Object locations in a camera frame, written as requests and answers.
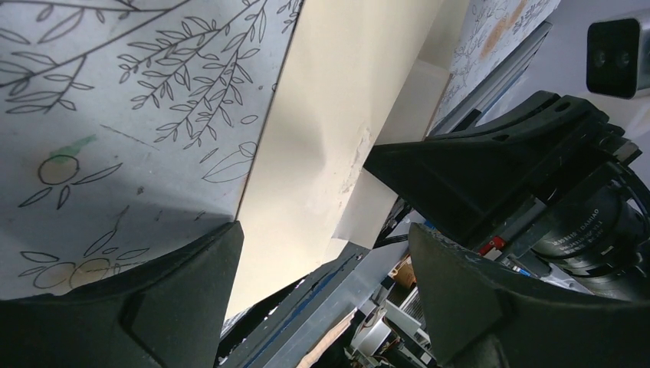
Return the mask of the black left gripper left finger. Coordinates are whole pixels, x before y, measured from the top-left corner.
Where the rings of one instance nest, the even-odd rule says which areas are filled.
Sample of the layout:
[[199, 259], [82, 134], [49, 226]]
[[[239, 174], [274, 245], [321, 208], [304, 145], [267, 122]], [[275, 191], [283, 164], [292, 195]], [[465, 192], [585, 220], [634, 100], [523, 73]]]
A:
[[61, 296], [1, 303], [3, 367], [212, 367], [245, 239], [229, 222]]

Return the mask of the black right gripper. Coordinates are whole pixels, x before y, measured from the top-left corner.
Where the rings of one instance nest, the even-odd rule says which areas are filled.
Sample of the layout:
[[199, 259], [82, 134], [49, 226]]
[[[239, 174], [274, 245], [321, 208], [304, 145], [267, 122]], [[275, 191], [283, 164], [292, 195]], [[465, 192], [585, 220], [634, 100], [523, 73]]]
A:
[[640, 149], [588, 100], [538, 91], [501, 117], [389, 149], [392, 190], [481, 255], [556, 265], [595, 295], [649, 297]]

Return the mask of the cream envelope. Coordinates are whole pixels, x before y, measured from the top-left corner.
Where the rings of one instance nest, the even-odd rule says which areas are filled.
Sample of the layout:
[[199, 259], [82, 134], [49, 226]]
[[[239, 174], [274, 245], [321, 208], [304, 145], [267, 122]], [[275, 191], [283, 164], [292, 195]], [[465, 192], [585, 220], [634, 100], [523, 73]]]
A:
[[237, 219], [233, 317], [335, 259], [364, 159], [424, 45], [451, 56], [466, 1], [307, 1]]

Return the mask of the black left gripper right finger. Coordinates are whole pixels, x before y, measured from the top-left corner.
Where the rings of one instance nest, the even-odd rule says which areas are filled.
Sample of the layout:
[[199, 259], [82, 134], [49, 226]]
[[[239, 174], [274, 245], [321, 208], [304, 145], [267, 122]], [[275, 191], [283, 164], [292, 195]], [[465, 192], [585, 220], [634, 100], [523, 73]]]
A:
[[430, 228], [409, 250], [442, 367], [647, 367], [649, 304], [567, 290], [517, 273]]

